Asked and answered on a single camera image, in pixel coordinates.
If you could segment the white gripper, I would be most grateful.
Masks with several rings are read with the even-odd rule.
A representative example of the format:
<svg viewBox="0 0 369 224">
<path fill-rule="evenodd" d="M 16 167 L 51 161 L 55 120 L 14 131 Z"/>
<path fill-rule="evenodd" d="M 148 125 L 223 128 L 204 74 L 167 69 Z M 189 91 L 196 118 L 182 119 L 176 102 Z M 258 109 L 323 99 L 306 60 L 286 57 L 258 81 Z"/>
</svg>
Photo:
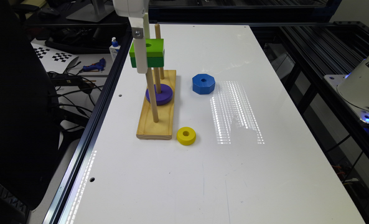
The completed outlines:
<svg viewBox="0 0 369 224">
<path fill-rule="evenodd" d="M 149 0 L 113 0 L 117 15 L 129 17 L 133 35 L 134 56 L 138 73 L 147 73 L 146 39 L 150 39 Z"/>
</svg>

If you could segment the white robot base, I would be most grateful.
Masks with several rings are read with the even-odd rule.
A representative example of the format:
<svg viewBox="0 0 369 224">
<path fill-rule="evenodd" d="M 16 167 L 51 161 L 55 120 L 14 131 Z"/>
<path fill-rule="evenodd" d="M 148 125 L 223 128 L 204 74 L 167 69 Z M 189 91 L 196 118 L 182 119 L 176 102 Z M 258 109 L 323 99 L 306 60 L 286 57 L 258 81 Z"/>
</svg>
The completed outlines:
<svg viewBox="0 0 369 224">
<path fill-rule="evenodd" d="M 369 124 L 369 56 L 348 75 L 326 75 L 324 79 L 359 120 Z"/>
</svg>

